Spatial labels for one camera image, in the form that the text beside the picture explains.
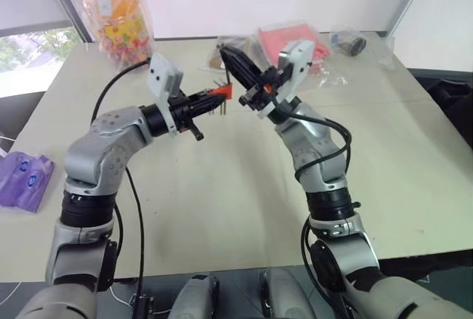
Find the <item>white wire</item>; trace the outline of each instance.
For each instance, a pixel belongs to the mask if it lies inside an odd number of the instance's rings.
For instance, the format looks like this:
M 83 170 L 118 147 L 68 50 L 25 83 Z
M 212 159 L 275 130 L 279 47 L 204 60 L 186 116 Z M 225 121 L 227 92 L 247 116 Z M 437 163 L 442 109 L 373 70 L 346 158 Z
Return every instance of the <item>white wire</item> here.
M 170 309 L 167 309 L 167 310 L 162 310 L 161 312 L 153 312 L 151 314 L 153 315 L 159 315 L 159 314 L 165 314 L 165 313 L 169 313 L 171 310 Z
M 113 288 L 112 286 L 110 286 L 110 292 L 112 293 L 112 297 L 115 298 L 115 300 L 119 303 L 122 303 L 123 305 L 125 306 L 130 306 L 130 303 L 127 303 L 125 302 L 123 299 L 119 299 L 119 297 L 117 297 L 117 295 L 115 294 L 115 292 L 113 292 Z
M 3 306 L 4 303 L 10 299 L 10 297 L 13 295 L 13 293 L 15 293 L 16 290 L 18 289 L 18 287 L 20 287 L 20 284 L 21 284 L 21 282 L 18 282 L 16 287 L 13 289 L 13 291 L 2 302 L 0 302 L 0 306 Z
M 12 142 L 15 142 L 16 140 L 14 140 L 13 138 L 8 138 L 8 137 L 3 137 L 3 136 L 0 136 L 0 140 L 10 140 Z

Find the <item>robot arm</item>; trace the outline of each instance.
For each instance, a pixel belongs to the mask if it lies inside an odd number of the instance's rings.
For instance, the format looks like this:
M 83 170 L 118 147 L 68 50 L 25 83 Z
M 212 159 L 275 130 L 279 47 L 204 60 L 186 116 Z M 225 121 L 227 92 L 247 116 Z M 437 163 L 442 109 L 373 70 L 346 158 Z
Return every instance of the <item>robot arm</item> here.
M 334 155 L 339 148 L 328 126 L 310 122 L 326 120 L 293 93 L 307 75 L 313 45 L 302 41 L 285 47 L 277 69 L 265 72 L 238 49 L 223 47 L 220 53 L 225 68 L 247 89 L 240 103 L 276 125 L 293 157 L 296 178 L 307 197 L 309 226 L 318 238 L 310 246 L 310 257 L 319 283 L 330 297 L 341 297 L 346 318 L 472 319 L 471 313 L 417 284 L 380 272 L 354 210 L 359 205 L 352 203 L 348 192 L 345 158 Z
M 179 89 L 182 76 L 155 54 L 149 85 L 156 103 L 105 113 L 70 146 L 64 159 L 67 179 L 61 217 L 55 223 L 47 262 L 51 287 L 37 293 L 18 319 L 95 318 L 96 292 L 107 290 L 115 274 L 112 212 L 127 162 L 163 134 L 189 129 L 201 140 L 192 119 L 226 99 L 210 90 L 186 96 Z

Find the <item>red package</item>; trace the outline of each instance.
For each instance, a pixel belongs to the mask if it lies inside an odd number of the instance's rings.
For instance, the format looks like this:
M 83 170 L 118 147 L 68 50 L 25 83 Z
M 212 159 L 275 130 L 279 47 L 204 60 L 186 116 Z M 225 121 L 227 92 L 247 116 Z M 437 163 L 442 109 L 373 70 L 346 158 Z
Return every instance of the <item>red package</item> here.
M 283 27 L 275 30 L 258 29 L 259 42 L 266 52 L 268 60 L 277 66 L 279 52 L 291 41 L 310 40 L 316 42 L 316 49 L 313 59 L 327 57 L 330 52 L 319 38 L 318 33 L 307 24 L 297 24 L 290 27 Z

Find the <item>tree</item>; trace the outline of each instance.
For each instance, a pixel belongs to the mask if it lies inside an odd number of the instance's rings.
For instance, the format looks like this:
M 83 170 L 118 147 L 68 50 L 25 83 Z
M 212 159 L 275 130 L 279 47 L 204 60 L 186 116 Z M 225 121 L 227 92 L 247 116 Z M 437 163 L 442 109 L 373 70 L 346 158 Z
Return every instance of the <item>tree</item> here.
M 0 72 L 14 70 L 17 66 L 26 64 L 29 59 L 30 52 L 22 49 L 14 39 L 0 38 Z
M 71 49 L 82 43 L 74 27 L 42 31 L 35 34 L 42 52 L 51 52 L 60 61 L 65 61 Z

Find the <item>white table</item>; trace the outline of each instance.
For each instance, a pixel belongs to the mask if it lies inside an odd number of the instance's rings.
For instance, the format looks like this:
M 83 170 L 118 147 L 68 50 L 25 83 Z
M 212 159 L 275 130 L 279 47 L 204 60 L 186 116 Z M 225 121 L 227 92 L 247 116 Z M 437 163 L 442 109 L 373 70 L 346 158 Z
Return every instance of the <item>white table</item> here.
M 213 44 L 165 41 L 157 48 L 185 72 L 182 88 L 190 94 L 224 76 L 200 68 Z M 385 71 L 362 58 L 334 57 L 350 73 L 348 86 L 299 96 L 353 134 L 349 188 L 378 257 L 473 247 L 471 149 L 397 60 Z M 61 212 L 64 152 L 86 133 L 114 75 L 96 45 L 76 47 L 18 136 L 13 150 L 45 154 L 57 165 L 37 214 L 0 212 L 0 281 L 43 281 Z M 235 97 L 242 91 L 236 84 Z M 120 80 L 101 111 L 150 103 L 141 71 Z M 289 152 L 271 123 L 237 98 L 227 110 L 195 120 L 203 141 L 190 133 L 164 136 L 129 163 L 143 203 L 145 275 L 302 263 L 299 234 L 308 210 Z M 139 228 L 126 180 L 117 201 L 125 236 L 116 276 L 136 276 Z

